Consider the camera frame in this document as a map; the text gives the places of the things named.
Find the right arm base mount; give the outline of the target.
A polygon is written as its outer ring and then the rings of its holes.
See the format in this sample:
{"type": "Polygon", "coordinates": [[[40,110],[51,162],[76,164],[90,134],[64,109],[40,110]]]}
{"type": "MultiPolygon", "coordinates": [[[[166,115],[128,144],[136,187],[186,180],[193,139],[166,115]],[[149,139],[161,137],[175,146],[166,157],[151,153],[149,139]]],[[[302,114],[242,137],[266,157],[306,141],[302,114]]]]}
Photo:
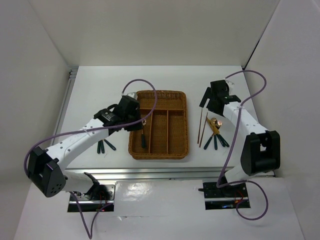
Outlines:
{"type": "Polygon", "coordinates": [[[206,210],[249,209],[250,201],[245,183],[222,188],[216,182],[203,182],[198,189],[203,193],[206,210]]]}

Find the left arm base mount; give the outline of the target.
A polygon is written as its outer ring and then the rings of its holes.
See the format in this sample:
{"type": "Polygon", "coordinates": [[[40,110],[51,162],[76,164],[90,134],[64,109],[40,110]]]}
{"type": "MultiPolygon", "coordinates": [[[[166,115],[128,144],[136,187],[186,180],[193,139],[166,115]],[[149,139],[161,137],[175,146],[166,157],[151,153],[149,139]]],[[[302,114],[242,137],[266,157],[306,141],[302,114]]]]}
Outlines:
{"type": "Polygon", "coordinates": [[[79,212],[75,199],[77,199],[80,209],[84,213],[98,212],[100,209],[102,209],[102,212],[113,212],[115,209],[115,190],[115,183],[100,183],[99,186],[89,194],[74,191],[73,193],[75,194],[75,197],[69,197],[67,212],[79,212]]]}

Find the gold knife green handle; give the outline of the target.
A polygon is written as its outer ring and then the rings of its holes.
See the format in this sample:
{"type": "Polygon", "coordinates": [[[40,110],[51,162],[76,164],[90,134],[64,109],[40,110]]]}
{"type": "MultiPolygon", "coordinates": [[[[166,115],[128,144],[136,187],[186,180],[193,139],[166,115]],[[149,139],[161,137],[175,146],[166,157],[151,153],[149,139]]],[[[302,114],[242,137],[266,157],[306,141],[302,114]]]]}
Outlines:
{"type": "Polygon", "coordinates": [[[208,139],[208,141],[205,143],[203,149],[206,150],[208,148],[208,146],[210,145],[214,135],[215,135],[215,122],[210,120],[208,117],[206,118],[206,122],[209,124],[211,130],[212,130],[212,134],[210,136],[210,138],[208,139]]]}

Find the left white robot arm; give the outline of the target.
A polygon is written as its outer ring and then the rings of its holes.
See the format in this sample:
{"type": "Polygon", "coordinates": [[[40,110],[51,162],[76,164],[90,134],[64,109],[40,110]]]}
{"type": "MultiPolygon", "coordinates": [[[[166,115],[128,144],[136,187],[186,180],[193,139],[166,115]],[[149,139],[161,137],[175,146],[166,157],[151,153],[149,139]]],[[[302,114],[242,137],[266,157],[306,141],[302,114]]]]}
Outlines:
{"type": "Polygon", "coordinates": [[[142,123],[137,98],[135,93],[124,95],[118,104],[98,111],[81,132],[46,149],[34,148],[29,156],[28,178],[47,198],[66,191],[81,193],[88,200],[95,199],[105,187],[90,173],[74,173],[66,169],[84,151],[114,132],[140,130],[142,123]]]}

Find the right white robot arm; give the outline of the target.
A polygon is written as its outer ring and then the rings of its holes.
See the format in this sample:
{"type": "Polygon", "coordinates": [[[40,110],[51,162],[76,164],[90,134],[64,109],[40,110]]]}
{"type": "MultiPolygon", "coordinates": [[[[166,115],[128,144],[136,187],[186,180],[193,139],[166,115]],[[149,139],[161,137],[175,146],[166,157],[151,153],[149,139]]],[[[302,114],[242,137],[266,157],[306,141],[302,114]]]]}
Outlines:
{"type": "Polygon", "coordinates": [[[244,137],[240,163],[222,175],[218,190],[230,196],[240,181],[248,180],[259,173],[268,173],[280,168],[281,138],[277,131],[262,126],[244,108],[236,95],[230,95],[226,80],[216,80],[206,89],[200,107],[225,117],[235,126],[235,134],[244,137]]]}

